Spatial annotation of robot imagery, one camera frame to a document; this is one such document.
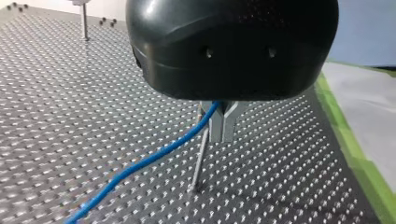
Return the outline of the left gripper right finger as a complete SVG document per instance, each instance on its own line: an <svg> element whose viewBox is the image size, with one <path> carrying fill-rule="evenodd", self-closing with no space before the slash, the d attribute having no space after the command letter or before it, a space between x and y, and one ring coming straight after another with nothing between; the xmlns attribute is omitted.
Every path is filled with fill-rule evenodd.
<svg viewBox="0 0 396 224"><path fill-rule="evenodd" d="M248 102L226 101L224 105L225 109L223 111L222 141L232 142L235 123L248 107Z"/></svg>

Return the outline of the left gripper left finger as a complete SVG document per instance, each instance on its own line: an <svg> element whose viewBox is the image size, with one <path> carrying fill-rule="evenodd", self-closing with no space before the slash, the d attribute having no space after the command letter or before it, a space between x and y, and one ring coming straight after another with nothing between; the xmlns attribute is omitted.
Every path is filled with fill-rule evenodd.
<svg viewBox="0 0 396 224"><path fill-rule="evenodd" d="M201 101L200 105L202 111L207 113L214 102ZM221 103L218 103L217 108L214 110L209 122L209 141L210 142L220 142L222 137L222 112Z"/></svg>

